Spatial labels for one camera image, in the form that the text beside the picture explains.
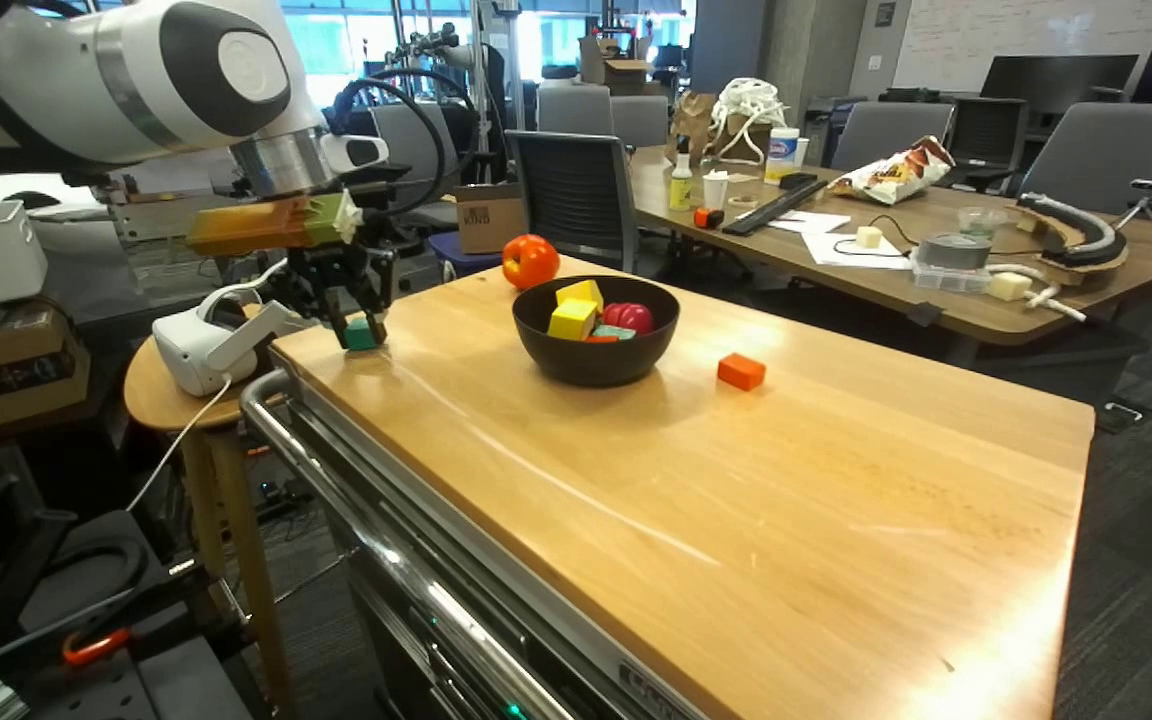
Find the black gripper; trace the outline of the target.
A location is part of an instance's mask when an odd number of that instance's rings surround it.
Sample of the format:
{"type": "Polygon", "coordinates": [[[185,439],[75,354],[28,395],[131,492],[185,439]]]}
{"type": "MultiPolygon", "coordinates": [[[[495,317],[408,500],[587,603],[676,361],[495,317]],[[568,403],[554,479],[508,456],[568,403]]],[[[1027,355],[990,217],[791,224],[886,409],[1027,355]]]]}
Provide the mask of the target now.
{"type": "Polygon", "coordinates": [[[348,335],[339,304],[329,292],[345,289],[359,310],[370,310],[370,330],[375,344],[390,344],[390,304],[394,304],[394,254],[359,246],[291,247],[284,295],[307,317],[325,317],[337,342],[348,335]]]}

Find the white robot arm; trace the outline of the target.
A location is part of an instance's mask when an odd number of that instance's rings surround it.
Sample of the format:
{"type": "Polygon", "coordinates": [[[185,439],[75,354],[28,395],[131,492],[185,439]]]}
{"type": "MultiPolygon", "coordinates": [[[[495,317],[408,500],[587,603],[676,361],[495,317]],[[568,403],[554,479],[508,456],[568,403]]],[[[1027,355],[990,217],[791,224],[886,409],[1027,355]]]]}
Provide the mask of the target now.
{"type": "Polygon", "coordinates": [[[131,0],[114,12],[41,16],[0,0],[0,125],[44,162],[93,167],[232,167],[250,206],[207,207],[191,241],[211,258],[339,247],[325,237],[242,231],[256,207],[322,207],[348,177],[348,137],[307,101],[306,64],[273,0],[131,0]]]}

